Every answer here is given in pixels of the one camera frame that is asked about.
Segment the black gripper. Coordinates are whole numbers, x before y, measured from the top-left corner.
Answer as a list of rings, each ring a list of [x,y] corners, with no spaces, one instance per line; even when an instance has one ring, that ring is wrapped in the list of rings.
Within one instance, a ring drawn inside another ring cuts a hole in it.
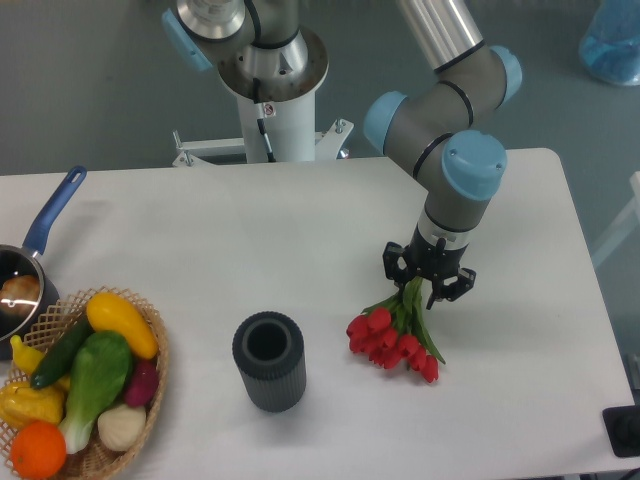
[[[431,281],[432,291],[426,303],[430,310],[436,302],[454,302],[475,284],[476,272],[460,268],[470,242],[470,232],[453,232],[428,224],[417,226],[407,247],[388,242],[382,254],[387,279],[403,290],[414,278]],[[455,277],[446,283],[446,279]]]

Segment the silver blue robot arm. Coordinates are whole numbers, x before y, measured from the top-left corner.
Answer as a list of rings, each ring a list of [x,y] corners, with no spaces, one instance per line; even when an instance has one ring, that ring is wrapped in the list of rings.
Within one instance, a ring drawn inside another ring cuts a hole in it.
[[[437,81],[416,98],[388,92],[365,116],[368,141],[427,192],[410,243],[386,246],[385,274],[399,287],[425,279],[431,302],[454,301],[474,286],[461,259],[507,166],[502,144],[474,124],[518,91],[522,70],[508,49],[486,45],[465,3],[398,7]],[[175,1],[161,22],[182,58],[216,69],[235,96],[249,162],[319,158],[315,93],[328,54],[297,2]]]

